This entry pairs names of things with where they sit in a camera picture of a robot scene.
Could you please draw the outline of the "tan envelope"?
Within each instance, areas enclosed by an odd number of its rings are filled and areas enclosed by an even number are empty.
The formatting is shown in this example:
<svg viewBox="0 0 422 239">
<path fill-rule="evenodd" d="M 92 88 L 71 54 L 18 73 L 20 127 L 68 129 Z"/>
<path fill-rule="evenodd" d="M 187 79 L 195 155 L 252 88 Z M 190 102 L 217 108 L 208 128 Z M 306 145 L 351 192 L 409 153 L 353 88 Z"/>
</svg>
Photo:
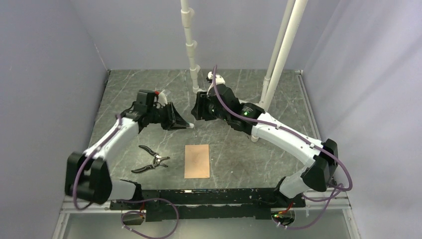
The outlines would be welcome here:
<svg viewBox="0 0 422 239">
<path fill-rule="evenodd" d="M 185 146 L 184 178 L 210 178 L 210 148 L 208 144 Z"/>
</svg>

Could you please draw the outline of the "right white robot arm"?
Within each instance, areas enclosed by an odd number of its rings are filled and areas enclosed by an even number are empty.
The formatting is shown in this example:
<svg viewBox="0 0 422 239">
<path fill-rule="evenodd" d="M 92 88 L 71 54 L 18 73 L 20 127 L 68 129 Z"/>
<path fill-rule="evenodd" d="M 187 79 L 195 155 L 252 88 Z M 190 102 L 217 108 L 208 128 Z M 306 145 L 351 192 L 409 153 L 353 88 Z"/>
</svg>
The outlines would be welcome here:
<svg viewBox="0 0 422 239">
<path fill-rule="evenodd" d="M 326 191 L 338 166 L 335 141 L 323 142 L 282 124 L 258 105 L 241 102 L 224 84 L 197 92 L 191 114 L 196 120 L 220 119 L 235 131 L 274 144 L 303 164 L 302 169 L 277 184 L 274 200 L 281 207 L 307 190 Z"/>
</svg>

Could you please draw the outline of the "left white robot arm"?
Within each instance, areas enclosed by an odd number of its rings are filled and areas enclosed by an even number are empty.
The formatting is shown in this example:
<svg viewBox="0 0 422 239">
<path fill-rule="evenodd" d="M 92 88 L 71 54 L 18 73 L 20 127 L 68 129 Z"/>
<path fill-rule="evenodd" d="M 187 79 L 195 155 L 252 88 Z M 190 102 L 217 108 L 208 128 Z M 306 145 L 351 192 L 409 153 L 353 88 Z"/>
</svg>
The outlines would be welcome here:
<svg viewBox="0 0 422 239">
<path fill-rule="evenodd" d="M 117 114 L 111 129 L 82 153 L 67 159 L 65 194 L 72 197 L 78 211 L 107 201 L 124 202 L 130 209 L 142 205 L 142 186 L 129 180 L 112 180 L 108 163 L 149 124 L 163 130 L 194 128 L 177 112 L 164 93 L 139 90 L 132 105 Z"/>
</svg>

